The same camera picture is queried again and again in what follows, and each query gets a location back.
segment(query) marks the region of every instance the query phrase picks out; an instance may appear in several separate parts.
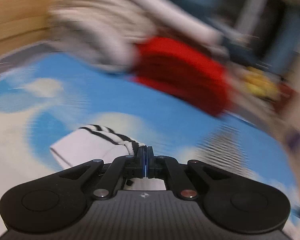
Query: dark red object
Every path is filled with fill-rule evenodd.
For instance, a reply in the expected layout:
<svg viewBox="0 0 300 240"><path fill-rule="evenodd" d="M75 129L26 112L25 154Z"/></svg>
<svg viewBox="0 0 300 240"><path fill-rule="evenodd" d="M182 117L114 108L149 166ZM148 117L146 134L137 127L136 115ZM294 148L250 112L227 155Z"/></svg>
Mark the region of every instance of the dark red object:
<svg viewBox="0 0 300 240"><path fill-rule="evenodd" d="M208 114L228 106L225 69L187 44L155 37L138 45L135 81L181 98Z"/></svg>

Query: bolt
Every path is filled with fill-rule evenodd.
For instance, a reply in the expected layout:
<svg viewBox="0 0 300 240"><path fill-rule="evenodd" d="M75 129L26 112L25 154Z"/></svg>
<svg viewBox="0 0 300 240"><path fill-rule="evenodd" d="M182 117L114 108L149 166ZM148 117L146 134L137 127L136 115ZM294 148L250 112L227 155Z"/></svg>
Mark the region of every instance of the bolt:
<svg viewBox="0 0 300 240"><path fill-rule="evenodd" d="M93 194L97 197L106 197L109 194L109 191L104 188L98 188L93 192Z"/></svg>
<svg viewBox="0 0 300 240"><path fill-rule="evenodd" d="M192 189L184 189L183 191L181 191L181 196L185 197L185 198L193 198L197 195L197 192L195 192Z"/></svg>

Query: yellow object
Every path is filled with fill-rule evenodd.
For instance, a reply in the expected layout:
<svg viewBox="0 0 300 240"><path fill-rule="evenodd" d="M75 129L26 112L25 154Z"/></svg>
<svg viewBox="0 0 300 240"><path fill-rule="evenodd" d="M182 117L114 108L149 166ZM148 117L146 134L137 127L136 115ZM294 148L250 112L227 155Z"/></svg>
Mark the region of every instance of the yellow object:
<svg viewBox="0 0 300 240"><path fill-rule="evenodd" d="M51 0L0 0L0 55L48 35Z"/></svg>
<svg viewBox="0 0 300 240"><path fill-rule="evenodd" d="M279 90L263 71L253 67L247 69L250 71L244 78L247 90L256 97L277 100Z"/></svg>

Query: screw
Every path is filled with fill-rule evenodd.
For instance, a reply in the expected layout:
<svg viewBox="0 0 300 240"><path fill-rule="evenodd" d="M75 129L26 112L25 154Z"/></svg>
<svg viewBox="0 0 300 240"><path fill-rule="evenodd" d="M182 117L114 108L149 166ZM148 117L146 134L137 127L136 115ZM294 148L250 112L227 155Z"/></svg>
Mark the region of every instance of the screw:
<svg viewBox="0 0 300 240"><path fill-rule="evenodd" d="M197 195L197 192L195 192L192 189L184 189L183 191L181 191L181 196L185 197L185 198L193 198Z"/></svg>
<svg viewBox="0 0 300 240"><path fill-rule="evenodd" d="M109 191L104 188L98 188L93 192L93 194L97 197L106 197L109 194Z"/></svg>

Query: ribbed gray surface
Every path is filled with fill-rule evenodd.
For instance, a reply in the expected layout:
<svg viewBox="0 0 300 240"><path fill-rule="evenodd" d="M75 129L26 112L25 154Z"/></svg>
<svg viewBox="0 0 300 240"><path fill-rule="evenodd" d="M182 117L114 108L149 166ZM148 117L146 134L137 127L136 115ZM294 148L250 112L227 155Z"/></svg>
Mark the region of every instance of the ribbed gray surface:
<svg viewBox="0 0 300 240"><path fill-rule="evenodd" d="M264 239L288 240L280 231L243 236L211 223L197 203L176 198L171 191L124 191L95 201L75 225L46 235L9 231L0 240L150 240Z"/></svg>

